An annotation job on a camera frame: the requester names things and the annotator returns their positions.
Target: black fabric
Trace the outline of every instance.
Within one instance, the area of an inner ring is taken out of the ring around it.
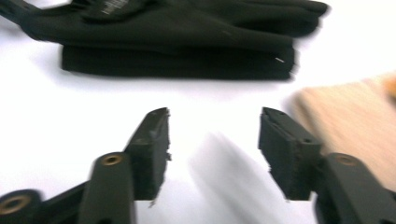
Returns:
[[[241,49],[191,49],[164,54],[64,46],[62,57],[64,70],[122,77],[281,80],[290,78],[294,66],[293,49],[278,55]]]
[[[305,0],[74,0],[31,10],[20,26],[33,39],[64,45],[65,70],[127,76],[128,67],[130,75],[195,69],[283,79],[295,61],[293,38],[312,33],[326,10]]]

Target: glove finger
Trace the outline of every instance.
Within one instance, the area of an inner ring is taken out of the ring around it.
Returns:
[[[318,13],[299,7],[241,5],[238,8],[229,12],[228,18],[243,28],[295,37],[310,34],[318,26]]]
[[[293,44],[292,37],[287,35],[277,35],[231,25],[222,27],[221,34],[222,37],[218,39],[218,43],[222,47],[278,52],[292,49]]]
[[[300,7],[311,12],[316,12],[319,16],[323,15],[329,8],[324,3],[305,0],[244,0],[243,2],[251,5]]]

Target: clamp jaw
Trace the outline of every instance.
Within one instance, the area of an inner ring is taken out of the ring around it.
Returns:
[[[168,110],[149,112],[123,152],[94,163],[91,180],[42,202],[24,189],[0,198],[0,223],[135,224],[134,201],[154,200],[170,160]]]
[[[320,224],[394,224],[395,193],[384,189],[369,169],[352,156],[320,155],[321,143],[281,111],[262,109],[259,149],[285,197],[318,197]]]

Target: brass rivet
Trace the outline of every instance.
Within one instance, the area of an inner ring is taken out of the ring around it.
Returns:
[[[353,159],[351,159],[350,157],[348,157],[348,156],[338,155],[336,157],[336,159],[340,163],[343,163],[344,165],[348,165],[348,166],[355,166],[356,165],[356,162]]]
[[[119,155],[109,155],[102,159],[103,165],[115,165],[122,161],[122,157]]]
[[[31,201],[27,195],[17,195],[0,203],[0,216],[21,210]]]

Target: white surface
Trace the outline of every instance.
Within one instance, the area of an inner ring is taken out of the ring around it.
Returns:
[[[137,203],[139,224],[315,223],[312,203],[283,199],[257,149],[262,107],[290,112],[300,88],[396,67],[394,1],[324,2],[332,10],[297,41],[300,69],[289,81],[71,74],[58,66],[58,45],[0,18],[0,195],[39,189],[48,199],[74,187],[97,157],[123,150],[149,111],[166,106],[173,160],[156,205]]]

